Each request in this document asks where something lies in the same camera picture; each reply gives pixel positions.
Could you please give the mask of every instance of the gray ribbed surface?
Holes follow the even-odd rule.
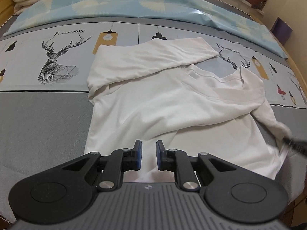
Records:
[[[121,189],[100,193],[84,214],[55,225],[17,222],[11,230],[233,230],[286,229],[278,221],[236,225],[214,215],[197,193],[179,190],[175,183],[124,183]]]

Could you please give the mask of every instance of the light blue fabric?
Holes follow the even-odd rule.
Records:
[[[41,0],[19,15],[5,35],[51,22],[107,16],[171,19],[219,28],[287,58],[264,25],[204,0]]]

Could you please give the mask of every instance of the white shirt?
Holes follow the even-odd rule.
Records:
[[[252,115],[279,140],[290,130],[276,121],[255,74],[241,67],[218,78],[193,65],[217,54],[203,38],[101,45],[87,80],[94,109],[85,153],[110,155],[140,139],[141,170],[124,180],[173,181],[157,169],[162,140],[166,149],[208,152],[274,179],[287,151],[265,143]]]

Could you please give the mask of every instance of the purple object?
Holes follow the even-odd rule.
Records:
[[[292,29],[279,17],[275,21],[271,32],[278,39],[278,41],[284,45],[286,41],[289,39]]]

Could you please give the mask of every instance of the silver bolt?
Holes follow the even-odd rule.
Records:
[[[198,188],[198,184],[196,182],[185,182],[183,184],[183,187],[185,189],[192,190],[192,189],[197,189]]]
[[[103,181],[99,183],[99,187],[101,187],[102,189],[111,189],[114,187],[114,183],[111,181]]]

